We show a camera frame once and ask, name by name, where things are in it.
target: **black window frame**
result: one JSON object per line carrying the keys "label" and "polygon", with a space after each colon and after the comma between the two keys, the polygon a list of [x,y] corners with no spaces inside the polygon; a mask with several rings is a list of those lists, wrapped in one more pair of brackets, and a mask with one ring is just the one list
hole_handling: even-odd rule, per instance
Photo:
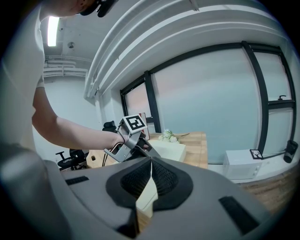
{"label": "black window frame", "polygon": [[[149,71],[145,71],[145,73],[138,77],[136,80],[134,80],[132,83],[130,83],[128,86],[126,86],[124,89],[120,91],[121,94],[121,100],[122,100],[122,107],[124,116],[128,116],[128,110],[127,110],[127,104],[125,95],[132,91],[134,88],[138,87],[142,83],[145,83],[146,85],[146,91],[148,95],[148,101],[151,111],[151,118],[147,118],[147,123],[154,122],[155,131],[157,133],[161,133],[161,127],[159,122],[159,114],[158,114],[158,108],[155,98],[155,93],[153,89],[152,79],[151,75],[170,66],[175,63],[178,63],[180,61],[202,55],[205,53],[211,53],[221,50],[231,50],[231,49],[244,49],[248,59],[249,63],[252,65],[256,79],[258,82],[258,88],[260,92],[260,98],[261,98],[261,107],[262,107],[262,124],[261,124],[261,135],[258,142],[258,150],[263,154],[263,150],[266,144],[267,140],[267,134],[268,134],[268,125],[269,125],[269,110],[272,109],[280,109],[280,108],[292,108],[293,109],[293,118],[292,118],[292,130],[291,130],[291,137],[290,140],[294,139],[295,135],[295,129],[296,129],[296,118],[297,118],[297,112],[296,112],[296,96],[295,96],[295,87],[293,84],[293,78],[291,71],[289,69],[288,63],[286,61],[286,58],[279,46],[271,46],[267,44],[260,44],[260,43],[249,43],[247,41],[242,41],[240,43],[226,43],[226,44],[218,44],[218,45],[211,45],[199,49],[195,49],[186,53],[183,53],[181,55],[178,55],[174,58],[171,58],[158,66],[152,68]],[[263,72],[261,70],[261,67],[258,63],[258,60],[254,53],[270,53],[275,54],[280,57],[282,65],[284,66],[285,73],[287,75],[287,79],[289,82],[290,92],[291,92],[291,100],[278,100],[278,101],[269,101],[268,99],[268,93],[267,93],[267,87],[266,83],[263,77]]]}

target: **white t-shirt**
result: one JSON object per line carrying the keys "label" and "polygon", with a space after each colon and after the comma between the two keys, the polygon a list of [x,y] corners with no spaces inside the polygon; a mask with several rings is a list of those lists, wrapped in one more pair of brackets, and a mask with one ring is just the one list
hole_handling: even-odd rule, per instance
{"label": "white t-shirt", "polygon": [[21,24],[0,65],[0,140],[35,150],[32,134],[33,98],[44,87],[41,6]]}

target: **window handle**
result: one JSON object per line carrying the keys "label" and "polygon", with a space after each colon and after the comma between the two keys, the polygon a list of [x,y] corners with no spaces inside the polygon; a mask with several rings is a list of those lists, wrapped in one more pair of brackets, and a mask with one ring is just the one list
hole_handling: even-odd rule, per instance
{"label": "window handle", "polygon": [[280,95],[279,98],[278,98],[279,101],[283,100],[281,97],[286,97],[286,95]]}

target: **black office chair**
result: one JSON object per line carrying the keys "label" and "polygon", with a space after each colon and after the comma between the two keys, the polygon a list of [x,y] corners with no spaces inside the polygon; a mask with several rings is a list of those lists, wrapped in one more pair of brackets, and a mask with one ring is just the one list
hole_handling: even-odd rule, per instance
{"label": "black office chair", "polygon": [[88,152],[84,153],[82,150],[70,149],[70,157],[64,158],[63,152],[58,152],[55,155],[60,155],[62,160],[57,163],[58,166],[61,167],[61,171],[67,168],[71,168],[71,170],[79,170],[84,169],[86,166],[80,165],[86,161],[86,157],[88,156]]}

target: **frosted glass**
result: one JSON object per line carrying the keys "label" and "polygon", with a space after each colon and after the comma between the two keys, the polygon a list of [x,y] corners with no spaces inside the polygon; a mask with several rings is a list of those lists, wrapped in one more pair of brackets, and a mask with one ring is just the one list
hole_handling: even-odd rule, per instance
{"label": "frosted glass", "polygon": [[145,83],[139,85],[125,96],[129,115],[145,113],[151,117]]}
{"label": "frosted glass", "polygon": [[260,102],[256,78],[241,49],[211,52],[152,76],[162,128],[206,133],[209,162],[226,150],[256,148]]}
{"label": "frosted glass", "polygon": [[289,82],[280,58],[274,54],[256,52],[255,56],[266,82],[269,101],[278,100],[280,95],[286,95],[282,99],[291,99]]}
{"label": "frosted glass", "polygon": [[292,109],[274,109],[269,111],[269,126],[263,156],[277,154],[286,148],[291,136],[293,120]]}

